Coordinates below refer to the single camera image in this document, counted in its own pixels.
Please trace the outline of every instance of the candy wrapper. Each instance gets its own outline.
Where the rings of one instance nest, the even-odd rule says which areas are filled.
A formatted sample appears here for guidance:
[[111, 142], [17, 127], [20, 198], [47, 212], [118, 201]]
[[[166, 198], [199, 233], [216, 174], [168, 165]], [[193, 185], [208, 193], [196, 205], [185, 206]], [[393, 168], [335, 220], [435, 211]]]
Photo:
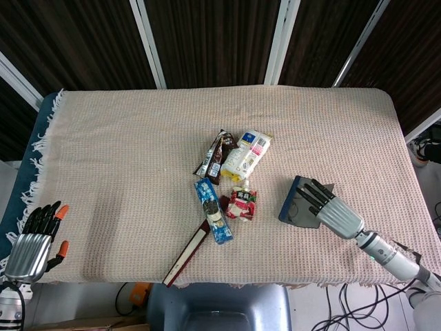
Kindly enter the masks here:
[[248, 178], [268, 150], [271, 139], [271, 136], [255, 130], [246, 131], [238, 142], [239, 148], [230, 152], [220, 173], [233, 181]]
[[221, 166], [226, 160], [229, 151], [237, 147], [232, 134], [221, 130], [205, 155], [204, 161], [193, 174], [197, 174], [200, 178], [208, 177], [213, 184], [219, 185]]
[[251, 221], [256, 211], [257, 191], [249, 189], [248, 181], [242, 187], [234, 186], [226, 211], [230, 219]]
[[229, 229], [225, 215], [221, 210], [218, 197], [213, 185], [208, 178], [203, 178], [194, 184], [202, 203], [208, 224], [214, 235], [215, 242], [222, 244], [233, 239], [232, 231]]

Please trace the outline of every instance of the white fringe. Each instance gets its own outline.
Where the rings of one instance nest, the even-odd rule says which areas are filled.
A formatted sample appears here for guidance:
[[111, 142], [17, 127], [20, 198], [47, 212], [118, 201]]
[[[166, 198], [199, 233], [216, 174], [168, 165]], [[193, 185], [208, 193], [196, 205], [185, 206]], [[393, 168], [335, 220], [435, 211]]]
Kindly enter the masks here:
[[[61, 90], [58, 95], [55, 97], [55, 100], [52, 104], [52, 112], [48, 116], [48, 123], [53, 120], [54, 113], [57, 112], [61, 105], [61, 100], [64, 95], [64, 90]], [[36, 198], [38, 197], [38, 191], [41, 189], [41, 177], [44, 173], [44, 164], [43, 164], [43, 156], [45, 155], [45, 150], [48, 146], [48, 129], [46, 129], [45, 134], [40, 137], [38, 135], [39, 140], [34, 142], [32, 146], [34, 147], [33, 152], [38, 151], [41, 154], [40, 159], [30, 159], [30, 161], [34, 164], [35, 168], [38, 170], [37, 174], [37, 180], [32, 181], [29, 185], [29, 190], [26, 192], [21, 193], [21, 200], [26, 204], [26, 208], [23, 211], [23, 217], [21, 219], [17, 219], [17, 229], [18, 234], [13, 232], [8, 232], [6, 234], [6, 238], [9, 240], [9, 242], [13, 245], [15, 241], [17, 240], [17, 237], [19, 234], [23, 232], [23, 227], [25, 226], [26, 220], [28, 219], [31, 210], [30, 206], [36, 201]], [[9, 257], [6, 257], [0, 261], [0, 274], [3, 274], [5, 272], [6, 264], [8, 263]]]

